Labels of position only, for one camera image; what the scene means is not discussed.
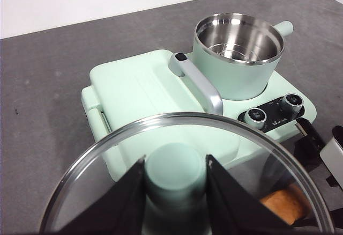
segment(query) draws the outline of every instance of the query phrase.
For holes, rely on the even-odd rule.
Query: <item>appliance handle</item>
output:
[[[274,28],[279,31],[282,36],[287,36],[293,33],[293,24],[288,20],[274,25]]]
[[[223,115],[223,101],[218,90],[183,53],[170,57],[169,69],[182,79],[207,113]]]

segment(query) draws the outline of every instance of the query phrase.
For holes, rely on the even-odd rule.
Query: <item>gray table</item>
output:
[[[328,141],[343,124],[343,5],[334,0],[195,0],[1,40],[1,226],[37,231],[68,166],[93,142],[80,92],[96,65],[165,48],[192,50],[196,22],[240,12],[276,24],[290,20],[277,67],[318,111]],[[311,173],[329,208],[343,205],[324,166]]]

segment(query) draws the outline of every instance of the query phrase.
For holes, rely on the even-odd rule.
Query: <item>stainless steel pot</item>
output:
[[[224,99],[250,99],[264,90],[292,31],[289,21],[272,26],[240,13],[214,14],[195,28],[193,62]]]

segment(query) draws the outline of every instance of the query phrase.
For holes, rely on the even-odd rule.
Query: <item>mint green appliance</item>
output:
[[[189,89],[182,77],[169,68],[173,53],[167,50],[153,52],[108,62],[90,72],[91,85],[82,90],[82,103],[96,141],[132,121],[168,112],[205,112],[197,94]],[[258,96],[248,100],[222,100],[223,116],[238,119],[250,108],[265,104],[286,94],[299,95],[303,100],[302,117],[310,122],[316,117],[313,103],[276,71],[268,85]],[[282,142],[298,134],[295,120],[266,132],[270,138]],[[156,148],[177,142],[197,148],[201,156],[214,155],[229,168],[261,153],[259,146],[235,134],[228,135],[206,127],[182,127],[170,133],[159,130],[108,149],[103,159],[111,177],[118,180],[138,158]]]

